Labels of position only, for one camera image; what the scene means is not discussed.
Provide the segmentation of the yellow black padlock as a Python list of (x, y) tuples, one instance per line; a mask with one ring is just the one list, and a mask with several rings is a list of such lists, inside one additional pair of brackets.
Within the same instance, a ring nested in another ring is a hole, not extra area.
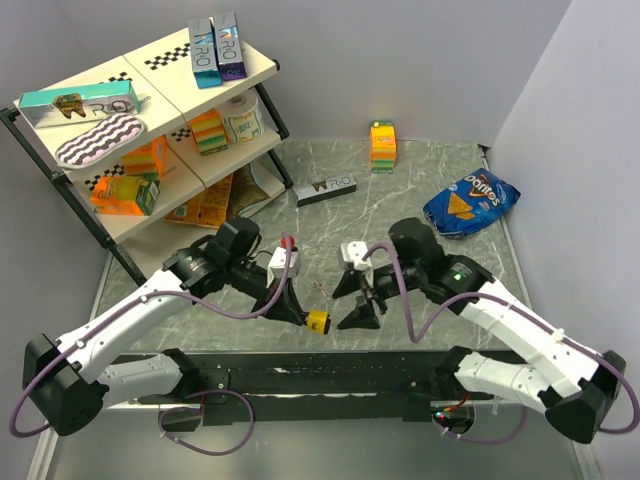
[(306, 315), (304, 326), (311, 332), (327, 335), (331, 327), (330, 314), (327, 311), (311, 310)]

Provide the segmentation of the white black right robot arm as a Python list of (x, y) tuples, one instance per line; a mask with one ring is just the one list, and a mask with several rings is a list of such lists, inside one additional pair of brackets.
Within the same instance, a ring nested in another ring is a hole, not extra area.
[(612, 350), (600, 353), (553, 327), (479, 263), (445, 253), (432, 229), (415, 217), (396, 222), (386, 242), (346, 242), (338, 255), (344, 274), (333, 295), (356, 296), (339, 329), (377, 329), (388, 299), (406, 300), (418, 290), (439, 311), (483, 328), (521, 358), (519, 364), (504, 363), (452, 348), (436, 376), (448, 398), (468, 391), (517, 402), (543, 414), (566, 438), (589, 444), (628, 385), (623, 357)]

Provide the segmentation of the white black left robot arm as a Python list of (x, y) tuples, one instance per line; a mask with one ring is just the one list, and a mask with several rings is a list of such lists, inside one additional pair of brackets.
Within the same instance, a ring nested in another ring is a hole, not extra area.
[(299, 269), (293, 237), (284, 234), (267, 267), (252, 258), (259, 226), (235, 217), (213, 235), (177, 250), (132, 294), (89, 323), (52, 340), (44, 334), (25, 347), (22, 401), (31, 401), (47, 427), (78, 432), (106, 407), (149, 395), (191, 399), (198, 369), (178, 349), (148, 360), (117, 358), (162, 321), (195, 304), (234, 320), (264, 317), (307, 326), (291, 283)]

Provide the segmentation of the silver toothpaste box on table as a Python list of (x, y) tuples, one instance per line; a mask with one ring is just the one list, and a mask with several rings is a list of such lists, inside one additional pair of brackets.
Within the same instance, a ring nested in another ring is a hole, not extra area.
[(294, 188), (296, 206), (303, 207), (336, 198), (357, 190), (353, 175), (342, 175)]

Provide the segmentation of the orange box bottom shelf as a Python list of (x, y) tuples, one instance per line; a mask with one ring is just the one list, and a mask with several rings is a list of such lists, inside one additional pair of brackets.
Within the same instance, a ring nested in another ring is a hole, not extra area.
[(233, 174), (229, 174), (203, 192), (179, 205), (164, 220), (181, 225), (217, 229), (227, 218)]

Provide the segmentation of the blue Doritos chip bag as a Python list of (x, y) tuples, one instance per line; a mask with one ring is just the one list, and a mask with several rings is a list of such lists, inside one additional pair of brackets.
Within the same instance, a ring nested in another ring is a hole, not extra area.
[(517, 188), (479, 168), (427, 201), (423, 213), (441, 235), (463, 238), (499, 220), (520, 196)]

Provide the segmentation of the sponge pack on table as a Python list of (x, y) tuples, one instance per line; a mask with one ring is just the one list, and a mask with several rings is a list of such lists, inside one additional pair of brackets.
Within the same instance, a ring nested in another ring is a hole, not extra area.
[(397, 157), (394, 125), (390, 121), (373, 121), (370, 125), (370, 166), (374, 173), (392, 173)]

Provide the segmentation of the toilet paper roll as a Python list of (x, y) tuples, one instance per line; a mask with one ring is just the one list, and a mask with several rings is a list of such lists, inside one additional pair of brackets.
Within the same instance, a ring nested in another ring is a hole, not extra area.
[(253, 90), (221, 103), (217, 111), (230, 143), (250, 143), (263, 136), (265, 128), (259, 97)]

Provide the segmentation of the sponge pack middle shelf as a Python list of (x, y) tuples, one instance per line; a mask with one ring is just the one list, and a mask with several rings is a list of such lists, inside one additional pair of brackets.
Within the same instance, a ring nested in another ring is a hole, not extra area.
[(209, 155), (228, 148), (221, 117), (211, 109), (188, 122), (196, 147), (201, 155)]

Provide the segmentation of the beige black shelf rack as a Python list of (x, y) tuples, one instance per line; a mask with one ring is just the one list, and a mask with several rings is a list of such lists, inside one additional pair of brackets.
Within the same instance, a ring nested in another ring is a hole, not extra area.
[[(1, 111), (2, 125), (100, 246), (113, 255), (136, 284), (143, 283), (174, 250), (195, 239), (198, 231), (194, 227), (179, 229), (162, 223), (163, 217), (182, 203), (244, 165), (256, 164), (263, 154), (270, 157), (279, 173), (273, 176), (263, 167), (255, 169), (269, 197), (275, 199), (293, 185), (275, 150), (289, 132), (263, 85), (278, 73), (280, 65), (248, 43), (242, 45), (242, 52), (248, 77), (200, 90), (191, 74), (188, 32), (182, 29), (58, 82), (59, 87), (130, 83), (142, 103), (136, 116), (145, 125), (145, 131), (121, 152), (112, 152), (83, 170), (49, 166), (16, 126), (16, 120), (23, 115), (20, 109), (13, 106)], [(199, 155), (188, 130), (189, 121), (245, 91), (259, 96), (274, 127), (267, 128), (262, 137), (251, 143), (231, 145), (221, 153)], [(120, 177), (121, 153), (142, 147), (157, 137), (168, 141), (168, 172), (153, 213), (146, 217), (96, 213), (89, 198), (99, 179)]]

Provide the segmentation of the orange green snack box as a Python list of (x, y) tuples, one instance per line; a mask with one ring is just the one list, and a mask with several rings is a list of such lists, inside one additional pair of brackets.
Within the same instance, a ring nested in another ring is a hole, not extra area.
[(90, 196), (96, 213), (149, 216), (159, 196), (156, 176), (120, 176), (101, 178)]

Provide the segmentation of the pink grey striped sponge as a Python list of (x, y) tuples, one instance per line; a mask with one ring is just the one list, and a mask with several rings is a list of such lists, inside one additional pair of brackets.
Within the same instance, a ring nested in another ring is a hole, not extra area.
[(138, 139), (146, 124), (129, 113), (112, 114), (88, 131), (64, 142), (55, 152), (56, 163), (71, 170), (84, 169)]

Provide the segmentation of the purple toothpaste box standing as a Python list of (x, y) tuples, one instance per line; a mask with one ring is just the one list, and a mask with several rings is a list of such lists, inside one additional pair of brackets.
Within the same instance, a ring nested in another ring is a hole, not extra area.
[(212, 20), (218, 70), (222, 80), (246, 78), (248, 74), (235, 13), (214, 14)]

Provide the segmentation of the teal toothpaste box lying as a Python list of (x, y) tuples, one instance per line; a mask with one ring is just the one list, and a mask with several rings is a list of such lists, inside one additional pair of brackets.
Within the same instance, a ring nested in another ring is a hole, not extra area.
[(35, 128), (93, 122), (116, 113), (140, 112), (130, 80), (23, 93), (18, 110)]

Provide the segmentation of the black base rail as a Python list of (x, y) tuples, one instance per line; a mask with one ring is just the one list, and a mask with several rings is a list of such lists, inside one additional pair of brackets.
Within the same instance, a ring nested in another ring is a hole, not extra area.
[(428, 422), (431, 408), (466, 395), (446, 351), (193, 353), (192, 404), (206, 425), (245, 419), (243, 395), (266, 421), (400, 418)]

